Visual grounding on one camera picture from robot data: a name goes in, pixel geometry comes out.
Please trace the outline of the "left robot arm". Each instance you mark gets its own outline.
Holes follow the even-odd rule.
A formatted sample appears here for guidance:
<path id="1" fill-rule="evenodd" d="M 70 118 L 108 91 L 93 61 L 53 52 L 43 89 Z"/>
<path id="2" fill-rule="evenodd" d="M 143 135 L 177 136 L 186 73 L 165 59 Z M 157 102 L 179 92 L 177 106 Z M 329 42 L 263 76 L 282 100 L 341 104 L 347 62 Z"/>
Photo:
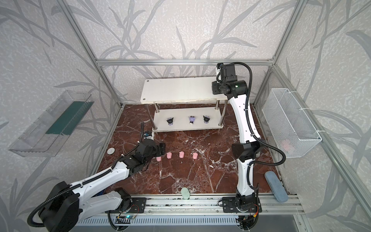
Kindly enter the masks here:
<path id="1" fill-rule="evenodd" d="M 68 232 L 78 222 L 97 214 L 124 212 L 133 206 L 130 194 L 118 188 L 104 195 L 107 187 L 141 172 L 153 158 L 166 154 L 166 145 L 145 138 L 112 166 L 88 178 L 56 184 L 46 200 L 29 214 L 27 224 L 49 232 Z"/>

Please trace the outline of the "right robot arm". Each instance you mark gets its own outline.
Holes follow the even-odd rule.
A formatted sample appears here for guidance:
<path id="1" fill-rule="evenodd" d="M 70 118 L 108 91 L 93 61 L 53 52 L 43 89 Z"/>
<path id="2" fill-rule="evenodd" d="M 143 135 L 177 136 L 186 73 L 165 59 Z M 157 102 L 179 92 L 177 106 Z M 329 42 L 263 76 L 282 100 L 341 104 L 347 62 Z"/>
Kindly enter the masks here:
<path id="1" fill-rule="evenodd" d="M 231 104 L 239 129 L 239 142 L 232 145 L 232 153 L 237 161 L 238 183 L 233 210 L 248 212 L 252 208 L 259 213 L 259 184 L 253 184 L 253 167 L 255 164 L 279 166 L 285 163 L 286 154 L 269 145 L 253 127 L 254 118 L 250 108 L 250 94 L 253 73 L 250 66 L 242 62 L 216 65 L 217 76 L 212 82 L 214 95 L 223 94 Z M 270 148 L 281 155 L 281 160 L 274 163 L 256 160 L 256 155 L 264 147 Z"/>

